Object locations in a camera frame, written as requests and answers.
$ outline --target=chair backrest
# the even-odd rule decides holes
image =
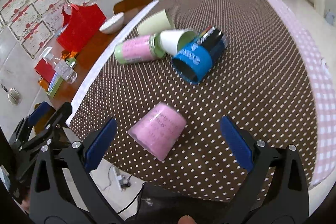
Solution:
[[[121,12],[127,12],[139,6],[145,6],[151,3],[153,0],[123,0],[114,5],[114,14]]]

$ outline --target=white bowl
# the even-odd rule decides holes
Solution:
[[[124,23],[124,13],[118,13],[115,16],[107,19],[100,27],[99,31],[105,34],[112,34],[118,31]]]

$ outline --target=clear pump bottle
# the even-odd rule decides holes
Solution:
[[[77,78],[77,72],[75,72],[70,66],[61,58],[55,57],[51,50],[53,47],[47,47],[40,55],[40,60],[43,58],[48,62],[52,68],[69,84],[72,84]]]

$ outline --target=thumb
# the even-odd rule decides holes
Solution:
[[[196,224],[191,216],[182,216],[177,224]]]

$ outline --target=pink checkered cloth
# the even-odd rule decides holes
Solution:
[[[267,0],[286,25],[295,41],[314,94],[318,147],[310,188],[323,181],[335,168],[336,161],[336,95],[325,59],[310,33],[303,28],[291,9],[282,0]]]

